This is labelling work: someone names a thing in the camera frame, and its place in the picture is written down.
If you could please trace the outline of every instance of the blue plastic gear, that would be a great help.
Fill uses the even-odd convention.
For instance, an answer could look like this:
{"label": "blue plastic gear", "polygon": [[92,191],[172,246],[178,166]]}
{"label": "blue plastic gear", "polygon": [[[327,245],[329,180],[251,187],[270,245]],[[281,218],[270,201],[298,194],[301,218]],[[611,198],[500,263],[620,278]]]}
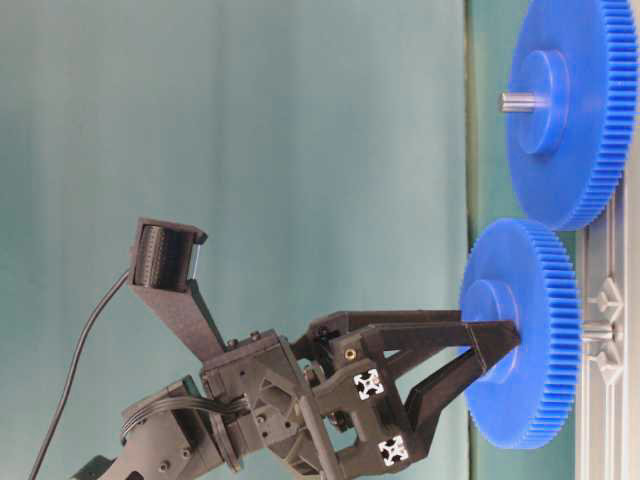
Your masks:
{"label": "blue plastic gear", "polygon": [[544,225],[502,219],[478,238],[460,292],[463,321],[514,320],[515,350],[465,395],[474,422],[500,448],[539,448],[569,415],[580,369],[575,273]]}
{"label": "blue plastic gear", "polygon": [[513,54],[513,188],[529,218],[577,230],[598,217],[622,176],[633,134],[637,39],[627,0],[534,0]]}

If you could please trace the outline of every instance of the screw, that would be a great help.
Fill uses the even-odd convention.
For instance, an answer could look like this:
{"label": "screw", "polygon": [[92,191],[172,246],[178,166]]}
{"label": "screw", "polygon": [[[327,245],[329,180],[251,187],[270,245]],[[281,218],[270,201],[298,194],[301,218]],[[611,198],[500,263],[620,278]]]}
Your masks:
{"label": "screw", "polygon": [[344,351],[344,358],[346,358],[349,361],[355,360],[357,356],[358,354],[353,348],[347,348]]}

